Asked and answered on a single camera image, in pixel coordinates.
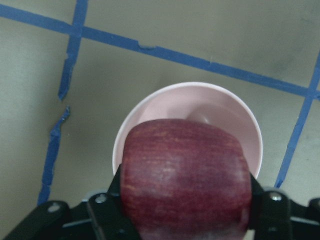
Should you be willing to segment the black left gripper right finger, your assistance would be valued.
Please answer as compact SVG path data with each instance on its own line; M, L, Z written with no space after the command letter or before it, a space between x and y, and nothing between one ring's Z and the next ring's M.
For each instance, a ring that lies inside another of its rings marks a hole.
M251 205L248 229L254 240L291 240L290 200L278 188L262 187L251 175Z

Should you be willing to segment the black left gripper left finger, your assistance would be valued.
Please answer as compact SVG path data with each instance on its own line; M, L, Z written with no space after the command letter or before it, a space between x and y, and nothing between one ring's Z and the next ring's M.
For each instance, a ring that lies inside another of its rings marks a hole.
M107 192L89 198L86 207L97 240L139 240L140 234L125 215L120 193L119 166Z

